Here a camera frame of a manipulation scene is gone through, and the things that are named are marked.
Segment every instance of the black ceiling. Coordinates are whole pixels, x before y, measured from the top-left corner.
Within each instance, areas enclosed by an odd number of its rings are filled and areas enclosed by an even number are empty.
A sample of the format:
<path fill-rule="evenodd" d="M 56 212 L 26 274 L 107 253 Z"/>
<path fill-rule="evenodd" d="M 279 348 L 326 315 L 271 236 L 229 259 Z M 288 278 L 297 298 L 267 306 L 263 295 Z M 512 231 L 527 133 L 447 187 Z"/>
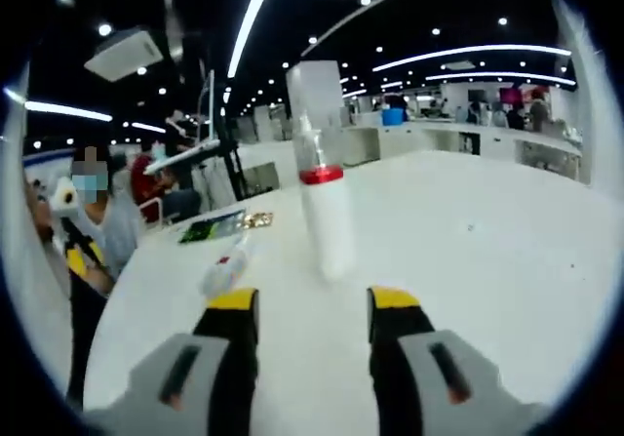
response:
<path fill-rule="evenodd" d="M 47 27 L 31 56 L 29 98 L 66 104 L 111 114 L 111 123 L 61 115 L 29 113 L 28 137 L 43 139 L 41 150 L 64 145 L 67 137 L 102 134 L 108 139 L 135 138 L 140 132 L 123 128 L 127 120 L 163 125 L 174 109 L 195 110 L 202 86 L 199 61 L 209 63 L 217 75 L 217 105 L 222 91 L 233 89 L 225 106 L 238 116 L 256 97 L 255 104 L 286 100 L 282 62 L 301 60 L 311 35 L 321 36 L 337 21 L 360 8 L 359 0 L 265 0 L 253 25 L 235 79 L 225 78 L 238 29 L 250 0 L 174 0 L 183 23 L 184 60 L 169 57 L 163 0 L 74 0 L 72 7 L 50 2 Z M 508 19 L 506 26 L 497 20 Z M 105 38 L 98 25 L 106 21 L 115 31 L 141 27 L 149 30 L 165 59 L 148 67 L 143 76 L 133 74 L 109 83 L 83 67 Z M 432 28 L 442 30 L 439 36 Z M 378 91 L 383 77 L 423 82 L 440 73 L 442 63 L 469 59 L 487 62 L 487 70 L 525 71 L 573 79 L 573 68 L 561 73 L 556 57 L 537 53 L 481 53 L 431 59 L 385 72 L 372 73 L 376 65 L 422 53 L 484 44 L 560 45 L 559 30 L 550 0 L 388 0 L 347 23 L 306 59 L 348 62 L 345 76 L 357 75 L 345 87 Z M 375 48 L 383 47 L 382 53 Z M 526 61 L 521 69 L 519 62 Z M 181 84 L 179 76 L 184 77 Z M 167 88 L 164 96 L 160 87 Z"/>

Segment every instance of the fluorescent light strip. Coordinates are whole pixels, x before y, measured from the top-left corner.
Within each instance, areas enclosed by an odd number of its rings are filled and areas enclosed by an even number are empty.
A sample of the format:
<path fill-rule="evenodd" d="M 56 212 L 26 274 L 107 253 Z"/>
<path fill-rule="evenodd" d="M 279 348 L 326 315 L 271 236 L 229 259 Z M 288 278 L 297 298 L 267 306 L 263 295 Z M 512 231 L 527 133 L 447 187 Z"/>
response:
<path fill-rule="evenodd" d="M 539 75 L 537 73 L 521 73 L 521 72 L 470 72 L 470 73 L 448 73 L 445 75 L 432 75 L 426 77 L 425 80 L 444 80 L 447 78 L 468 78 L 468 77 L 515 77 L 515 78 L 534 78 L 535 80 L 545 80 L 548 82 L 561 83 L 573 87 L 576 82 L 560 77 L 551 77 L 549 75 Z"/>
<path fill-rule="evenodd" d="M 357 95 L 363 95 L 366 92 L 367 92 L 366 89 L 358 90 L 356 92 L 345 93 L 344 95 L 342 95 L 342 97 L 344 99 L 347 99 L 347 98 L 351 98 L 351 97 L 356 97 Z"/>
<path fill-rule="evenodd" d="M 403 85 L 403 82 L 384 83 L 383 85 L 381 85 L 381 90 L 392 87 L 400 87 L 401 85 Z"/>
<path fill-rule="evenodd" d="M 161 134 L 167 133 L 165 129 L 156 126 L 148 126 L 147 124 L 141 124 L 140 122 L 133 122 L 133 127 L 137 129 L 144 129 L 145 131 L 160 132 Z"/>
<path fill-rule="evenodd" d="M 53 114 L 63 114 L 65 116 L 86 117 L 97 121 L 110 122 L 113 116 L 102 114 L 101 112 L 88 111 L 77 107 L 63 106 L 61 104 L 50 104 L 48 102 L 27 101 L 25 108 L 35 112 L 50 112 Z"/>
<path fill-rule="evenodd" d="M 252 26 L 254 26 L 255 17 L 260 11 L 262 2 L 264 2 L 264 0 L 250 1 L 250 5 L 248 6 L 247 11 L 245 12 L 245 16 L 243 17 L 243 23 L 241 23 L 241 29 L 238 32 L 236 43 L 234 44 L 234 51 L 232 52 L 230 67 L 227 71 L 227 78 L 234 78 L 236 76 L 236 69 L 238 68 L 239 62 L 241 61 L 241 56 L 243 55 L 243 50 L 245 49 L 247 38 L 249 38 L 250 36 Z"/>
<path fill-rule="evenodd" d="M 490 44 L 487 46 L 468 46 L 466 48 L 449 49 L 438 53 L 422 54 L 420 56 L 414 56 L 413 58 L 395 60 L 394 62 L 375 67 L 372 71 L 380 72 L 381 70 L 387 70 L 388 68 L 398 67 L 399 65 L 405 65 L 406 63 L 417 62 L 419 60 L 443 58 L 456 54 L 481 53 L 483 51 L 533 51 L 536 53 L 556 54 L 567 57 L 572 55 L 572 52 L 566 49 L 549 48 L 547 46 L 531 46 L 530 44 Z"/>

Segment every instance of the desk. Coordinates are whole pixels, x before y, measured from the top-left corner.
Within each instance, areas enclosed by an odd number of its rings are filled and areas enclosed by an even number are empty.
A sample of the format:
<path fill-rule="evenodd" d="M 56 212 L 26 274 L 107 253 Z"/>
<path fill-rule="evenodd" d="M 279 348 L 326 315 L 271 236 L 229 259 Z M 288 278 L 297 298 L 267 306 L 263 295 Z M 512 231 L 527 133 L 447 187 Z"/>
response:
<path fill-rule="evenodd" d="M 370 285 L 409 290 L 437 329 L 496 363 L 515 396 L 555 404 L 618 299 L 621 207 L 567 178 L 455 153 L 413 152 L 346 177 L 359 265 L 344 284 L 315 273 L 298 187 L 228 209 L 275 213 L 253 232 L 239 284 L 260 289 L 253 434 L 377 434 Z M 184 226 L 146 239 L 117 282 L 92 346 L 85 409 L 113 402 L 136 363 L 201 316 L 204 272 L 233 240 L 180 246 Z"/>

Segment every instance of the white bottle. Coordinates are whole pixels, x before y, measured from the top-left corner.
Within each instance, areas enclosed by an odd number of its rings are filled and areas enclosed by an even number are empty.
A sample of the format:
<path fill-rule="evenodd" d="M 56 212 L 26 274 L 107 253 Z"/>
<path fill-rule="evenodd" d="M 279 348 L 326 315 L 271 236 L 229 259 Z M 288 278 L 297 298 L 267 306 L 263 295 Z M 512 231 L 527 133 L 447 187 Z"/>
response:
<path fill-rule="evenodd" d="M 302 123 L 295 145 L 303 212 L 321 274 L 339 281 L 357 261 L 349 190 L 341 166 L 326 151 L 338 145 L 336 135 L 332 129 L 313 130 L 307 124 Z"/>

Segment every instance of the face mask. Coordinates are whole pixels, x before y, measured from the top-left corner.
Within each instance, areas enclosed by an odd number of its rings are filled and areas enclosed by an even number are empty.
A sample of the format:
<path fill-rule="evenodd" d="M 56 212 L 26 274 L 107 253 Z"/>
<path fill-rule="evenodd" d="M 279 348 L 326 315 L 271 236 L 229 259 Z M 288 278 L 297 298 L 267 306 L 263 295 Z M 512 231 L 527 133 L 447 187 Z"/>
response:
<path fill-rule="evenodd" d="M 154 143 L 152 145 L 152 158 L 156 161 L 161 161 L 167 159 L 167 154 L 165 153 L 165 145 Z"/>

